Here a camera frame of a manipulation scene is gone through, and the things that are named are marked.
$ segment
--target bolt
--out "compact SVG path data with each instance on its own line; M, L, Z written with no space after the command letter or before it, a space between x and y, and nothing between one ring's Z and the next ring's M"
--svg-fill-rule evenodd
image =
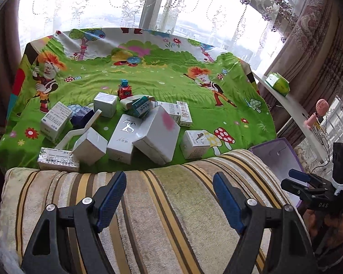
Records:
M287 211L287 212L292 212L293 211L293 207L291 205L285 205L284 206L284 209Z
M247 200L248 205L255 206L258 204L258 202L255 199L248 199Z
M92 201L93 201L93 199L90 197L86 197L82 200L83 204L85 204L85 205L90 204Z
M47 211L52 211L52 210L54 210L55 209L55 205L53 205L53 204L50 204L50 205L48 205L47 207L46 207L46 210Z

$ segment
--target silver logo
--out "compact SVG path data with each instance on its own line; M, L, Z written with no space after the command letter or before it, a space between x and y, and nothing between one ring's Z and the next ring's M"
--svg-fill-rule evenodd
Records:
M132 133L134 131L134 128L131 127L133 124L135 124L133 121L124 121L123 123L127 123L127 126L125 126L123 129L121 129L121 131L125 131L128 133Z

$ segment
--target cartoon bedsheet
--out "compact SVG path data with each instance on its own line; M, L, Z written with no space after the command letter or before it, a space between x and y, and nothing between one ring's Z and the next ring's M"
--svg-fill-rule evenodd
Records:
M193 125L181 128L170 165L186 162L179 148L185 130L204 130L211 146L205 158L231 149L248 149L276 137L265 102L233 54L156 31L74 29L57 31L27 45L13 87L6 132L0 142L1 166L37 168L40 148L55 146L40 133L44 114L58 101L76 112L82 106L91 106L98 92L116 95L121 79L128 80L134 95L188 103ZM112 119L100 117L93 128L109 140L123 113L118 106ZM59 140L71 128L68 122ZM77 138L68 144L68 149ZM80 171L154 167L151 160L137 152L130 166L104 156L93 166L81 165Z

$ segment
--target purple storage bin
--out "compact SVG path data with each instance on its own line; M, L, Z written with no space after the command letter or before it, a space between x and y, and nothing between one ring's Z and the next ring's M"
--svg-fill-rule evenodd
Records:
M289 178L300 184L306 185L306 183L288 176L288 171L291 169L301 172L305 171L301 166L295 151L288 143L286 138L278 138L264 142L251 147L249 151L259 157L263 163L265 163L271 169L272 173L278 178L279 181ZM301 202L300 198L293 194L289 195L293 205L298 207Z

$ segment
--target striped fabric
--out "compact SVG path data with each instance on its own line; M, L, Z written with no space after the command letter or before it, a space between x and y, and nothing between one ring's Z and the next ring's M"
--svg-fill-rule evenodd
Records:
M100 234L116 273L222 273L239 240L218 205L212 177L222 171L246 197L269 207L290 203L275 176L246 150L147 171L128 171L127 188ZM79 174L14 168L6 173L0 237L22 258L46 205L75 205L106 185L113 173ZM86 273L74 228L68 229L78 273ZM253 273L261 273L270 230L265 229Z

